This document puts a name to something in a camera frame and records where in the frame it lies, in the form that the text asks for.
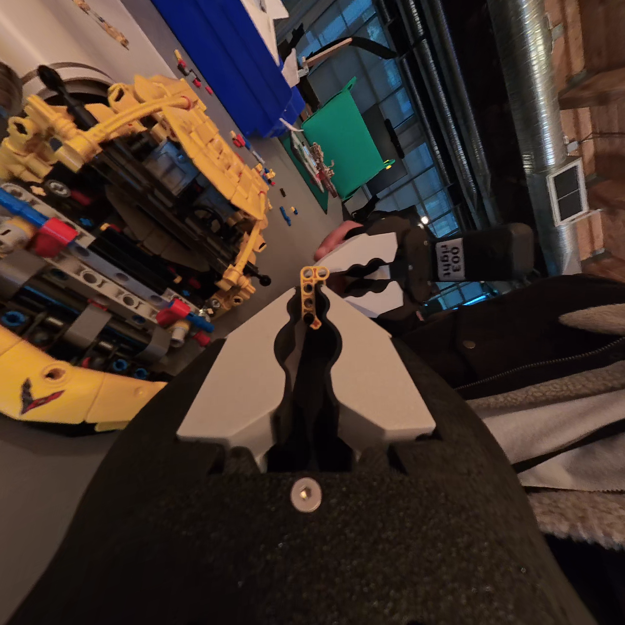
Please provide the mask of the white instruction booklet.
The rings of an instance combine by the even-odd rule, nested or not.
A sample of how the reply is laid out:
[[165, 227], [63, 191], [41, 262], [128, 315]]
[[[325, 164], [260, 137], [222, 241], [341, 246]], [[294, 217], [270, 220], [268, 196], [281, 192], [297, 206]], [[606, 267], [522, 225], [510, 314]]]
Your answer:
[[121, 1], [1, 1], [1, 62], [19, 75], [24, 98], [56, 95], [40, 80], [40, 65], [90, 100], [135, 75], [174, 76]]

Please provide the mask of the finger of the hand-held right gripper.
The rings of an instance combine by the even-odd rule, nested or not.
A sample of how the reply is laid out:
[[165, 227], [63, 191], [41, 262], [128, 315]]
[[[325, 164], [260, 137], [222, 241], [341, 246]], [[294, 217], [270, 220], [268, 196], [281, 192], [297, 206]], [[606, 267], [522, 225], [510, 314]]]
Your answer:
[[397, 250], [397, 234], [394, 232], [358, 234], [326, 254], [323, 257], [323, 266], [331, 273], [338, 274], [365, 270], [373, 265], [390, 265], [395, 261]]
[[401, 309], [404, 292], [390, 279], [356, 279], [342, 293], [342, 299], [371, 319]]

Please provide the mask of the yellow connector brick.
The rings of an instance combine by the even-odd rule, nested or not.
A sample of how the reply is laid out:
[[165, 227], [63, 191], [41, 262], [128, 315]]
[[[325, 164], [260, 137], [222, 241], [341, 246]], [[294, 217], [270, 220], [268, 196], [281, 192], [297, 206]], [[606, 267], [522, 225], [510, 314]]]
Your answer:
[[300, 271], [301, 317], [312, 330], [318, 330], [322, 325], [316, 310], [316, 288], [324, 285], [329, 275], [325, 266], [305, 266]]

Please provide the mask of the dark wall screen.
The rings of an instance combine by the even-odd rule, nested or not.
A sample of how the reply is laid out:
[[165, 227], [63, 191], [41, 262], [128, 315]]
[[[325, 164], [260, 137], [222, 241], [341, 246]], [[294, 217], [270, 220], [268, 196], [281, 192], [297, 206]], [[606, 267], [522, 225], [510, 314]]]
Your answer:
[[403, 160], [404, 150], [399, 137], [381, 108], [373, 105], [361, 115], [382, 160]]

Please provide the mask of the white air vent grille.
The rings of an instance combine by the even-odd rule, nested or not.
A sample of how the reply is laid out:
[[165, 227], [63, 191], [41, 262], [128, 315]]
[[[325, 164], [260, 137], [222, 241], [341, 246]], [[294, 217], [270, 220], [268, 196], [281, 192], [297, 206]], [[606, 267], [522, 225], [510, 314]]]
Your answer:
[[546, 176], [552, 218], [556, 227], [570, 224], [590, 212], [581, 158], [568, 158]]

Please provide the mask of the silver ventilation duct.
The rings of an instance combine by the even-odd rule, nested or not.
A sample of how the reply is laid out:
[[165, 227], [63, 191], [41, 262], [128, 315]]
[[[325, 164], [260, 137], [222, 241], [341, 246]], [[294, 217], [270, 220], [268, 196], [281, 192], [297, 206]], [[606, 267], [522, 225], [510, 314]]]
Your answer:
[[488, 1], [537, 236], [549, 275], [581, 272], [573, 226], [557, 226], [548, 175], [567, 151], [553, 77], [552, 39], [543, 1]]

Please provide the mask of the yellow toy brick car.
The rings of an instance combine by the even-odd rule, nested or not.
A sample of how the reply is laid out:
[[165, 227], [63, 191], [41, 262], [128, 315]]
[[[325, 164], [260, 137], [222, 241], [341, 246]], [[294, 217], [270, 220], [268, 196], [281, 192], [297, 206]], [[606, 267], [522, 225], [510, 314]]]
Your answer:
[[254, 293], [274, 173], [245, 164], [183, 79], [44, 95], [1, 141], [1, 415], [123, 429]]

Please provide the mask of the blue plastic bin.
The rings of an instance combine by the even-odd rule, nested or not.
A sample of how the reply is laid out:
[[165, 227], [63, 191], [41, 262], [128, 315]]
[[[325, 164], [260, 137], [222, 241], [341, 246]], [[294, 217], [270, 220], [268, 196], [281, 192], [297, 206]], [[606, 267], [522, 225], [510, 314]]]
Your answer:
[[305, 108], [283, 73], [274, 21], [244, 1], [153, 1], [245, 137], [282, 136]]

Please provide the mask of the person's right forearm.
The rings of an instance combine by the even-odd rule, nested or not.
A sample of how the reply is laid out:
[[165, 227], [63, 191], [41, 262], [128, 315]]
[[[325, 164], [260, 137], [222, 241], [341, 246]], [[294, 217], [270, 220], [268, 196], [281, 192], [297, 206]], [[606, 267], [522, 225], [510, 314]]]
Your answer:
[[400, 337], [465, 399], [499, 395], [624, 360], [624, 284], [540, 280], [433, 315]]

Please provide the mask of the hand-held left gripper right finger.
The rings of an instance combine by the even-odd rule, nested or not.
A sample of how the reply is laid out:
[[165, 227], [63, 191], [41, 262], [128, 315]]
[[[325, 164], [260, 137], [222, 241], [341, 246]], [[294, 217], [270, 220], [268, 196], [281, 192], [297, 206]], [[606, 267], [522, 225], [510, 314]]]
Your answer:
[[368, 449], [434, 433], [435, 420], [389, 333], [333, 293], [316, 288], [319, 411], [315, 459], [322, 471], [350, 471]]

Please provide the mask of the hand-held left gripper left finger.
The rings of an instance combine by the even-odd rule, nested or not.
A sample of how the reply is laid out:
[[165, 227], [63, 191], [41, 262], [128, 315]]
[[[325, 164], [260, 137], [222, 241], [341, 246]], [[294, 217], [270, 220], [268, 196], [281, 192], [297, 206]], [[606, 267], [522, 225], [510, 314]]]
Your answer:
[[225, 339], [177, 430], [183, 442], [250, 452], [261, 471], [292, 426], [293, 382], [287, 360], [296, 347], [301, 291], [288, 289]]

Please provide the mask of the small wooden model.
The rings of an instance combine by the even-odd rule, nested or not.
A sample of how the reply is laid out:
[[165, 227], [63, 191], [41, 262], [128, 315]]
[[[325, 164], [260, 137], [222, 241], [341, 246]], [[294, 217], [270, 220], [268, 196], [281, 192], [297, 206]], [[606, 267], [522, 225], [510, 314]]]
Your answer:
[[328, 166], [324, 162], [324, 152], [321, 146], [313, 142], [308, 146], [308, 158], [312, 165], [313, 180], [321, 191], [327, 191], [331, 197], [337, 198], [338, 191], [332, 182], [334, 176], [334, 161]]

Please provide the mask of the person's right hand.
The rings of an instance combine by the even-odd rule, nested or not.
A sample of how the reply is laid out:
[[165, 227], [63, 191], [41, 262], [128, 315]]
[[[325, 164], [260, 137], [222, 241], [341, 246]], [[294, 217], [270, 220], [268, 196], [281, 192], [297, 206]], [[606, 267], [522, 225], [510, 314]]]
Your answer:
[[359, 230], [361, 228], [361, 224], [355, 221], [347, 220], [342, 222], [337, 228], [332, 230], [320, 243], [319, 247], [314, 253], [315, 263], [318, 263], [325, 256], [330, 254], [335, 248], [340, 246], [344, 242], [349, 232], [355, 229]]

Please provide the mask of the white shirt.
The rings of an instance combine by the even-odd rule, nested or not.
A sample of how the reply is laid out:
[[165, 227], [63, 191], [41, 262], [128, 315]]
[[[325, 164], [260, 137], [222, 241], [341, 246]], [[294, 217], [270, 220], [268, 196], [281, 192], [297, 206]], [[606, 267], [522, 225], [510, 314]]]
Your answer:
[[537, 408], [474, 408], [528, 489], [624, 491], [624, 391]]

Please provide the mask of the grey desk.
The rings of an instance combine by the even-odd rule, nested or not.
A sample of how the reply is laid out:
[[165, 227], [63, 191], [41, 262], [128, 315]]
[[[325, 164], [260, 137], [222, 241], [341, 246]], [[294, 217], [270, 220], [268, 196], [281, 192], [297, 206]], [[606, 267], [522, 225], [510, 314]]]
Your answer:
[[[151, 1], [121, 1], [174, 76], [174, 50], [190, 55]], [[278, 139], [251, 144], [276, 172], [273, 210], [259, 267], [272, 284], [216, 322], [221, 338], [285, 292], [325, 235], [342, 221], [340, 202], [323, 214]], [[119, 433], [69, 437], [1, 417], [1, 623], [5, 624], [58, 549], [90, 480]]]

